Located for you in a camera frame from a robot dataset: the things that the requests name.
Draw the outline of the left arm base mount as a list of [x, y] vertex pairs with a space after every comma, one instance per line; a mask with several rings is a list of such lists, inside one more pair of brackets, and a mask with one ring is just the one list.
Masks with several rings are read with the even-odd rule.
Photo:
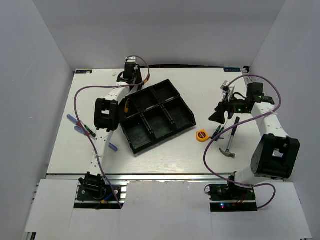
[[124, 205], [123, 186], [110, 185], [103, 175], [88, 172], [78, 179], [75, 209], [120, 210]]

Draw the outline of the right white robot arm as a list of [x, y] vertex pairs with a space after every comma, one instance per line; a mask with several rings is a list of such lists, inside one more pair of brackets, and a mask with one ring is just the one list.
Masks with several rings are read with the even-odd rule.
[[231, 183], [225, 188], [226, 195], [236, 200], [244, 188], [258, 185], [268, 179], [285, 180], [293, 172], [300, 149], [298, 139], [291, 138], [282, 128], [276, 115], [272, 97], [263, 93], [264, 85], [259, 82], [247, 85], [246, 97], [235, 97], [235, 85], [225, 81], [221, 86], [222, 101], [218, 103], [210, 121], [224, 124], [225, 113], [231, 119], [234, 114], [250, 114], [256, 121], [261, 140], [254, 151], [250, 165], [230, 176]]

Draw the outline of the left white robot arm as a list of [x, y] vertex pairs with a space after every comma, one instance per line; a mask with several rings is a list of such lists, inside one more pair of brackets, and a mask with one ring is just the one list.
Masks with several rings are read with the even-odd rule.
[[100, 200], [107, 194], [106, 183], [109, 183], [103, 167], [103, 154], [106, 147], [111, 143], [111, 138], [120, 124], [121, 101], [133, 90], [139, 91], [142, 86], [150, 79], [150, 71], [147, 72], [146, 79], [142, 79], [141, 66], [136, 63], [133, 56], [127, 57], [122, 71], [116, 78], [114, 86], [91, 85], [79, 89], [73, 99], [74, 113], [79, 127], [86, 130], [85, 125], [80, 120], [77, 110], [78, 95], [87, 89], [111, 89], [111, 92], [103, 97], [97, 98], [94, 105], [93, 123], [96, 128], [94, 139], [90, 137], [90, 132], [85, 131], [92, 148], [93, 156], [90, 161], [89, 171], [79, 182], [85, 192], [90, 194], [94, 199]]

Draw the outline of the silver wrench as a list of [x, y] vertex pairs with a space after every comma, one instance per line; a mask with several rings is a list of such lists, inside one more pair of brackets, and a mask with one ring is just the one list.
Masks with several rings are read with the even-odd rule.
[[222, 100], [229, 102], [234, 94], [235, 84], [225, 81], [220, 89], [222, 90], [223, 95]]

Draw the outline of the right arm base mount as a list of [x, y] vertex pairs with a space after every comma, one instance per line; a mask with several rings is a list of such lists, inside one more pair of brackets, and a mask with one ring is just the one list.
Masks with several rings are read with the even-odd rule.
[[204, 188], [209, 196], [212, 213], [256, 212], [258, 210], [253, 188], [228, 184], [209, 184]]

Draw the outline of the yellow long-nose pliers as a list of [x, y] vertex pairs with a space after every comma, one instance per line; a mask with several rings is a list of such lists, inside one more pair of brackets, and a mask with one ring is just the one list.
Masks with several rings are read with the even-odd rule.
[[149, 81], [150, 77], [151, 77], [151, 75], [150, 75], [150, 73], [149, 73], [149, 74], [147, 75], [147, 77], [140, 83], [140, 85], [143, 86], [144, 84], [146, 84], [146, 83]]

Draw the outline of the blue handle screwdriver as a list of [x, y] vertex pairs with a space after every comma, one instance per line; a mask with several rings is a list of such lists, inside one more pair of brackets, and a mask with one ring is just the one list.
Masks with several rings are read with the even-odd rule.
[[118, 148], [117, 148], [114, 144], [112, 144], [111, 142], [108, 144], [108, 147], [109, 147], [110, 149], [112, 149], [113, 151], [115, 151], [115, 152], [118, 151]]
[[93, 133], [90, 133], [90, 132], [87, 131], [87, 130], [83, 131], [83, 129], [82, 129], [81, 127], [79, 127], [79, 126], [75, 126], [75, 127], [74, 127], [74, 130], [75, 130], [76, 132], [84, 135], [84, 136], [89, 136], [89, 137], [91, 137], [91, 138], [93, 138], [93, 139], [96, 138], [96, 134], [95, 134], [94, 132], [93, 132]]
[[84, 127], [85, 128], [85, 125], [81, 122], [81, 121], [78, 121], [76, 118], [74, 118], [72, 115], [70, 114], [67, 114], [66, 115], [67, 119], [72, 122], [74, 125], [78, 126], [78, 127]]

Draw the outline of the green black precision screwdriver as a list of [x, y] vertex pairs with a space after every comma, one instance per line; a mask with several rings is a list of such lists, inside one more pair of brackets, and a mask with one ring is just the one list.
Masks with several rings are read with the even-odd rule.
[[211, 136], [211, 139], [214, 139], [221, 131], [222, 131], [223, 125], [221, 124], [213, 133], [213, 135]]

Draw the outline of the yellow black pliers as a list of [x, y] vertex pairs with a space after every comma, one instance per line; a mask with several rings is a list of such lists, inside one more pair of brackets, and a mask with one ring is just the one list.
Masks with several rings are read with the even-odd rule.
[[130, 106], [131, 106], [131, 99], [127, 98], [125, 105], [124, 105], [124, 118], [127, 118], [130, 115]]

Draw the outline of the orange tape measure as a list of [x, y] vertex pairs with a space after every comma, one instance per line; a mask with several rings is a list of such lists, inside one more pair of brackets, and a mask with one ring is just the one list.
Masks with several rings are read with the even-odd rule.
[[196, 140], [201, 143], [206, 142], [210, 138], [204, 129], [197, 131], [195, 137]]

